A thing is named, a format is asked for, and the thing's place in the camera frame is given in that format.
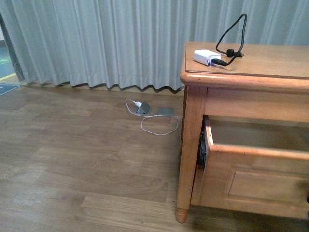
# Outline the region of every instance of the wooden nightstand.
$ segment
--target wooden nightstand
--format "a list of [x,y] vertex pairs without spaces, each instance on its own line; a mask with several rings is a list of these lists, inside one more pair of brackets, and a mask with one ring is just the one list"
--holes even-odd
[[[309,48],[246,44],[227,67],[193,61],[215,46],[184,48],[176,219],[185,222],[191,204],[308,219]],[[220,45],[229,48],[237,45]],[[202,125],[207,162],[197,167]]]

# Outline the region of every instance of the gray curtain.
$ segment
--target gray curtain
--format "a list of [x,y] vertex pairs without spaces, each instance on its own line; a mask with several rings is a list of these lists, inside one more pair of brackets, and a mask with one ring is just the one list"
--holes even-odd
[[[1,0],[27,82],[178,89],[185,41],[309,45],[308,0]],[[242,21],[223,42],[240,43]]]

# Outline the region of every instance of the table top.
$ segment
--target table top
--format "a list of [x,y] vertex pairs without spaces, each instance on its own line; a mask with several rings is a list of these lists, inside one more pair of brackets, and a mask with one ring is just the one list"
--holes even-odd
[[[219,49],[239,49],[222,43]],[[181,81],[185,85],[284,90],[309,93],[309,47],[245,44],[242,58],[229,66],[206,66],[193,60],[194,51],[215,51],[216,43],[187,42],[184,47]],[[222,60],[231,58],[222,54]]]

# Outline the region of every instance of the drawer front panel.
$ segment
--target drawer front panel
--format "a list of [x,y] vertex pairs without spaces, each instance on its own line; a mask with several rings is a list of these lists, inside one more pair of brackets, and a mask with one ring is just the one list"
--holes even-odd
[[308,207],[309,176],[235,170],[227,197]]

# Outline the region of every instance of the white cable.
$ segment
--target white cable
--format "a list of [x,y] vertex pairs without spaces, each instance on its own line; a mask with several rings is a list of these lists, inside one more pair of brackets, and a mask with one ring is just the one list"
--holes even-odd
[[[163,136],[163,135],[170,134],[170,133],[172,133],[172,132],[174,132],[174,131],[177,130],[177,128],[178,128],[178,123],[179,123],[179,119],[178,119],[178,117],[177,117],[176,115],[172,115],[172,116],[167,116],[167,115],[152,115],[152,116],[138,115],[138,114],[136,114],[136,113],[134,113],[134,112],[132,112],[132,111],[130,110],[129,106],[127,105],[127,100],[130,100],[130,101],[132,101],[134,104],[139,105],[139,106],[140,106],[140,102],[139,102],[139,101],[136,102],[136,101],[133,101],[132,99],[126,98],[126,107],[127,107],[128,111],[129,111],[130,113],[134,114],[134,115],[137,115],[137,116],[140,116],[140,117],[144,117],[144,119],[141,121],[141,124],[140,124],[141,128],[142,128],[144,131],[146,131],[146,132],[148,132],[148,133],[150,133],[150,134]],[[167,132],[167,133],[165,133],[165,134],[157,134],[157,133],[151,132],[151,131],[149,131],[149,130],[146,130],[146,129],[143,127],[143,123],[144,123],[144,121],[145,121],[146,119],[151,118],[151,117],[158,117],[158,116],[161,116],[161,117],[171,117],[171,118],[177,119],[177,125],[176,125],[175,129],[172,130],[172,131],[170,131],[170,132]]]

